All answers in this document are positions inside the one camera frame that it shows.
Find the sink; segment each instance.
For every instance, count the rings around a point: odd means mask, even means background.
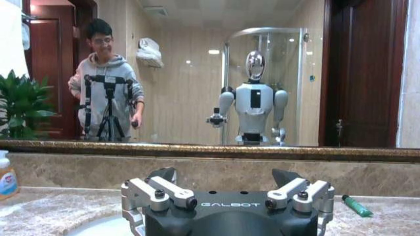
[[[122,215],[98,219],[68,233],[68,236],[132,236],[130,223]]]

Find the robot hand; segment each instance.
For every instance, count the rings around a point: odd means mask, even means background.
[[[215,128],[223,126],[223,123],[227,122],[227,118],[220,114],[220,109],[215,107],[212,116],[207,119],[207,123],[211,123]]]
[[[272,128],[271,135],[276,139],[276,144],[284,147],[287,145],[284,142],[284,139],[287,137],[287,130],[284,128],[282,129]]]

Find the young man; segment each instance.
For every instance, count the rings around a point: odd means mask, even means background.
[[[136,101],[136,113],[130,120],[130,107],[127,102],[127,84],[116,84],[115,99],[112,100],[114,116],[119,118],[120,125],[126,137],[130,136],[131,122],[138,122],[142,125],[142,115],[144,109],[144,91],[140,82],[136,80],[136,74],[132,67],[127,63],[123,56],[112,52],[112,29],[108,23],[102,19],[95,19],[87,27],[87,42],[92,47],[92,53],[84,59],[78,67],[76,74],[68,81],[70,91],[72,95],[80,100],[80,105],[86,101],[86,75],[104,75],[111,77],[123,77],[126,80],[132,80],[132,98]],[[91,84],[91,130],[90,136],[96,137],[99,126],[104,115],[107,115],[108,100],[106,98],[106,89],[102,82],[92,82]],[[79,121],[84,127],[86,112],[79,110]],[[116,138],[120,137],[118,129],[115,128]],[[108,137],[108,126],[106,125],[102,132],[102,138]]]

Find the plastic bottle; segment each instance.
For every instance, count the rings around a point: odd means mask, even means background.
[[[0,200],[10,198],[19,191],[16,174],[6,157],[7,154],[7,150],[0,150]]]

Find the green leaves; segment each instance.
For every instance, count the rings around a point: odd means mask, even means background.
[[[8,121],[8,127],[10,128],[15,128],[19,126],[23,126],[24,124],[24,120],[22,118],[16,118],[14,117],[10,121]]]
[[[26,76],[16,77],[14,70],[7,78],[0,75],[0,125],[8,125],[0,137],[26,139],[40,133],[35,124],[56,115],[48,104],[52,87],[47,85],[47,77],[38,83]]]

